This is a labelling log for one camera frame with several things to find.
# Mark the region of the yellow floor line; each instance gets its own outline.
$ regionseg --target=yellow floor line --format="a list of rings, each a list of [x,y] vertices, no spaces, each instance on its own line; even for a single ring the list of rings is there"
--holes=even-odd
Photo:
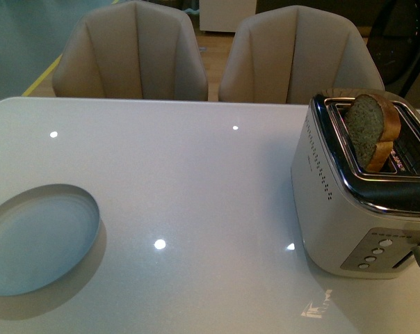
[[[119,0],[114,0],[111,4],[113,5],[117,2],[119,2]],[[22,96],[29,96],[29,94],[31,94],[38,87],[38,85],[40,85],[42,83],[42,81],[45,80],[45,78],[48,76],[48,74],[51,73],[52,70],[58,65],[58,63],[60,62],[61,56],[62,55],[57,57],[57,59],[37,78],[37,80],[35,80],[33,82],[33,84],[30,85],[28,87],[28,89],[26,89],[24,91]]]

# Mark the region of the glossy table surface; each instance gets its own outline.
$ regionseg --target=glossy table surface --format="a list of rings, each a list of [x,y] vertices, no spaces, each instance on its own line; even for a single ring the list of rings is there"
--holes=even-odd
[[[66,276],[0,297],[0,333],[420,333],[417,266],[359,280],[307,258],[290,174],[306,111],[0,102],[0,204],[73,184],[102,218]]]

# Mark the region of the white toaster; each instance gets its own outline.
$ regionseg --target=white toaster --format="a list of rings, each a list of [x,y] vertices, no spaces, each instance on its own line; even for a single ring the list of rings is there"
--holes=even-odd
[[[380,173],[362,170],[343,123],[353,98],[311,100],[291,167],[305,250],[320,268],[355,278],[395,278],[420,265],[420,122],[401,119]]]

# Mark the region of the beige chair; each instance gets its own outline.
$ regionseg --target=beige chair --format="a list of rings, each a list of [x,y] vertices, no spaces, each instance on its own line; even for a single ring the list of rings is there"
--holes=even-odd
[[[318,91],[331,87],[385,89],[351,21],[289,6],[241,22],[219,100],[307,104]]]
[[[207,101],[187,14],[145,1],[94,10],[74,28],[53,77],[60,97]]]

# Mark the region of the chair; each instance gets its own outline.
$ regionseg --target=chair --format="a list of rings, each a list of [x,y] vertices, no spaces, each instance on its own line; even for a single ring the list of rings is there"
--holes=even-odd
[[[318,91],[331,87],[385,89],[351,21],[322,10],[289,6],[241,22],[218,98],[307,104]]]
[[[208,99],[190,18],[145,1],[85,15],[65,46],[52,85],[59,97]]]

